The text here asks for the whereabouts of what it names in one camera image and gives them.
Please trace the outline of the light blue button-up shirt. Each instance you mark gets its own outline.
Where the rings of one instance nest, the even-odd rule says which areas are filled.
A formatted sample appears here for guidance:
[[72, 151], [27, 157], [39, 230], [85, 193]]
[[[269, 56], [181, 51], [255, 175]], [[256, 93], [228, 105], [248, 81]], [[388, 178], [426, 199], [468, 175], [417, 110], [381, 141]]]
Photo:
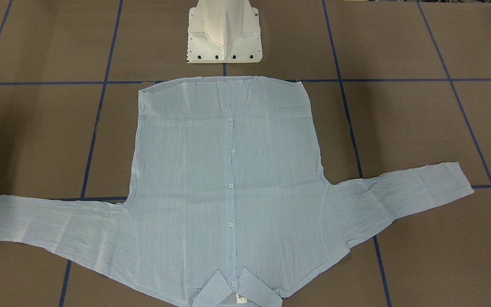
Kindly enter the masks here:
[[138, 110], [125, 202], [0, 195], [0, 241], [179, 307], [280, 307], [398, 218], [474, 192], [456, 162], [331, 184], [300, 82], [179, 78]]

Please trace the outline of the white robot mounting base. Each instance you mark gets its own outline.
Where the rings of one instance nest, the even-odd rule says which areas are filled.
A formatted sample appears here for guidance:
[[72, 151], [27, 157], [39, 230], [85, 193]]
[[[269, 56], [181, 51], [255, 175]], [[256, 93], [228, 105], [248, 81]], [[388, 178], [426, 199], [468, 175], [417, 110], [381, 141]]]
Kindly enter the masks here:
[[262, 59], [259, 10], [249, 0], [199, 0], [189, 9], [189, 64], [251, 64]]

